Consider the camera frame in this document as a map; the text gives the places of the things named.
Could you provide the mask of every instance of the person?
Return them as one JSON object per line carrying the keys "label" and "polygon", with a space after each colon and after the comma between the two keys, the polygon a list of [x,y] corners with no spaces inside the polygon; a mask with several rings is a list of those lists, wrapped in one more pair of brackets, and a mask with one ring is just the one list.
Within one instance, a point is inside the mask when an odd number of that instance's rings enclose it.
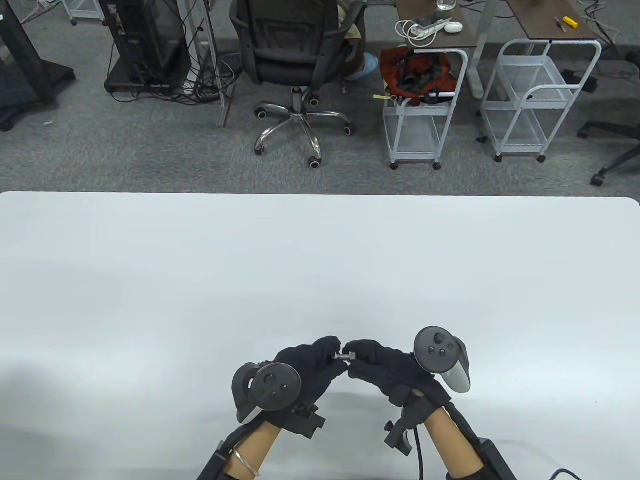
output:
{"label": "person", "polygon": [[[383,347],[374,340],[356,340],[344,346],[343,353],[353,352],[356,360],[349,364],[334,360],[340,351],[340,340],[325,337],[312,345],[300,345],[277,354],[274,362],[289,364],[300,374],[302,388],[298,397],[305,404],[315,402],[326,392],[331,382],[348,371],[349,377],[378,387],[384,396],[391,396],[398,386],[407,386],[415,397],[426,397],[433,405],[424,423],[447,468],[448,479],[491,478],[476,451],[451,420],[443,405],[451,398],[435,377],[422,369],[412,354]],[[224,467],[228,479],[254,480],[269,450],[286,423],[290,409],[261,412],[263,423],[234,448]]]}
{"label": "person", "polygon": [[[346,0],[338,0],[338,22],[342,25],[349,10],[349,3]],[[367,47],[366,29],[364,18],[352,25],[345,40],[351,45],[351,52],[346,58],[340,71],[346,81],[357,81],[378,69],[379,60],[371,53],[365,52]]]}

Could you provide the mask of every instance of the black glove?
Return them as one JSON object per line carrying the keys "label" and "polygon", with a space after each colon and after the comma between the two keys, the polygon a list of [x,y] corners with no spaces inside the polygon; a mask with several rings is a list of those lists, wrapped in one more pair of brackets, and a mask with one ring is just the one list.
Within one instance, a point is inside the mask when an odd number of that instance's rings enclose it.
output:
{"label": "black glove", "polygon": [[383,347],[375,340],[349,342],[343,353],[351,352],[356,354],[356,359],[349,366],[349,377],[372,383],[390,400],[399,387],[422,392],[436,408],[451,400],[433,374],[418,364],[413,353]]}
{"label": "black glove", "polygon": [[310,411],[312,413],[315,403],[326,392],[333,379],[347,371],[346,362],[333,359],[339,352],[340,340],[336,337],[324,337],[312,345],[285,348],[277,354],[273,361],[296,369],[302,380],[302,388],[290,407],[276,412],[262,412],[260,417],[276,427],[290,429],[292,415],[306,415]]}

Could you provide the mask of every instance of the white wire cart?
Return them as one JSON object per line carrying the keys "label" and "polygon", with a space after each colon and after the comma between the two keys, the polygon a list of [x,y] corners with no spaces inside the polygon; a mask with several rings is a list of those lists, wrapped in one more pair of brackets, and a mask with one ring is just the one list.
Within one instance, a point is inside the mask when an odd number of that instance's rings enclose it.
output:
{"label": "white wire cart", "polygon": [[[464,50],[459,49],[417,49],[414,53],[458,54],[462,59],[462,67],[458,75],[456,91],[440,94],[440,98],[451,98],[449,102],[435,105],[422,103],[411,107],[408,105],[411,99],[385,100],[382,114],[387,133],[390,167],[393,170],[398,168],[398,160],[433,160],[433,169],[439,170],[442,167],[440,162],[442,147],[447,139],[453,111],[460,96],[460,88],[467,71],[468,56]],[[436,124],[436,117],[445,117],[442,131],[439,131]]]}
{"label": "white wire cart", "polygon": [[[515,44],[524,44],[525,54],[505,55],[507,48]],[[545,47],[542,53],[534,55],[536,46],[543,44]],[[595,49],[593,59],[579,84],[566,83],[548,55],[552,45],[590,45]],[[549,145],[582,91],[601,53],[602,46],[597,40],[518,39],[507,43],[500,50],[478,112],[484,120],[487,136],[477,140],[480,143],[491,141],[495,149],[494,160],[498,163],[502,161],[503,153],[538,154],[538,162],[544,162],[547,159],[545,153]],[[498,101],[489,101],[493,87],[499,93]],[[551,109],[562,112],[547,137],[535,111]]]}
{"label": "white wire cart", "polygon": [[106,26],[102,8],[98,0],[62,0],[71,25],[78,25],[78,19],[100,20]]}

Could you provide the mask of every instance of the black chair leg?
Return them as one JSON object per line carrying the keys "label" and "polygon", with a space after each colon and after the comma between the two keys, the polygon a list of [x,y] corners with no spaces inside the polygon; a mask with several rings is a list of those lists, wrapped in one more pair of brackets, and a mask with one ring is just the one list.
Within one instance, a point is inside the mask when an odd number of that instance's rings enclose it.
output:
{"label": "black chair leg", "polygon": [[628,152],[623,153],[622,155],[617,157],[613,162],[607,165],[605,168],[602,168],[598,173],[596,173],[591,178],[591,185],[594,185],[596,187],[601,186],[604,183],[604,177],[608,172],[610,172],[611,170],[619,167],[623,163],[626,163],[637,156],[640,156],[640,145],[637,145],[636,147],[632,148]]}
{"label": "black chair leg", "polygon": [[591,128],[597,128],[600,130],[604,130],[605,132],[611,132],[627,138],[640,140],[640,129],[638,129],[637,127],[627,127],[626,125],[610,124],[609,122],[587,122],[578,132],[578,136],[581,138],[586,138]]}

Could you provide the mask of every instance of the gray carpet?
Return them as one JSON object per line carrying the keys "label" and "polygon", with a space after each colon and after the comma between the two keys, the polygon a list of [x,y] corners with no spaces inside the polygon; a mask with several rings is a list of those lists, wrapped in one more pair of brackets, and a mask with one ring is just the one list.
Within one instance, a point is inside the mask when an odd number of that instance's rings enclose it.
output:
{"label": "gray carpet", "polygon": [[[17,12],[29,10],[14,2]],[[235,34],[227,17],[228,3],[216,5],[219,42],[231,45]],[[623,32],[618,42],[640,44],[630,12],[640,12],[636,0],[612,3],[601,18]],[[371,49],[397,44],[394,11],[370,8],[367,30]],[[469,24],[478,14],[469,13]],[[278,86],[255,86],[245,77],[238,82],[226,129],[216,128],[218,106],[187,107],[156,100],[132,104],[115,102],[103,89],[111,37],[100,24],[72,27],[63,8],[26,25],[41,57],[68,65],[78,80],[60,96],[58,107],[25,117],[9,133],[0,134],[0,191],[153,191],[215,193],[349,193],[397,195],[561,195],[629,196],[640,199],[640,162],[607,178],[600,189],[589,179],[633,141],[596,133],[579,140],[576,130],[599,118],[635,125],[640,122],[640,86],[601,78],[598,91],[583,93],[547,154],[538,164],[533,157],[505,157],[493,162],[489,145],[475,138],[483,131],[474,116],[478,101],[463,91],[454,115],[449,141],[435,172],[426,164],[388,168],[383,137],[379,76],[372,76],[343,97],[335,85],[321,91],[322,107],[353,117],[356,136],[347,138],[331,123],[317,129],[324,149],[318,170],[306,166],[310,155],[302,132],[294,125],[266,143],[267,154],[256,157],[253,142],[272,120],[257,120],[252,106],[269,99],[288,103],[289,91]],[[490,40],[496,44],[522,36],[515,20],[496,20]],[[482,75],[488,76],[489,60]],[[602,62],[607,72],[631,72],[624,62]],[[562,62],[580,69],[581,64]]]}

